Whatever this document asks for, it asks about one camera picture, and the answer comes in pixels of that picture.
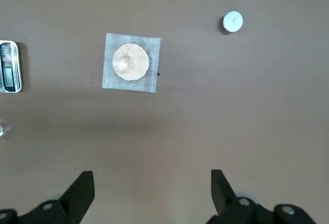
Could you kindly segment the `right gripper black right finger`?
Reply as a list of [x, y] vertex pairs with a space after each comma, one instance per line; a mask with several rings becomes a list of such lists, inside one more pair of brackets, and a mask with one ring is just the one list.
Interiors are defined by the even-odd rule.
[[211, 197], [217, 211], [207, 223], [315, 224], [301, 207], [278, 204], [268, 210], [246, 196], [237, 196], [222, 170], [211, 171]]

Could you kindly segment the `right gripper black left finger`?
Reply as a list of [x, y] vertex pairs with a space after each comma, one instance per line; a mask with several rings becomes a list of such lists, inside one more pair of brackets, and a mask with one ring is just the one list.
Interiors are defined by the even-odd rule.
[[1, 209], [1, 223], [80, 223], [94, 198], [94, 174], [83, 171], [60, 197], [40, 203], [26, 214]]

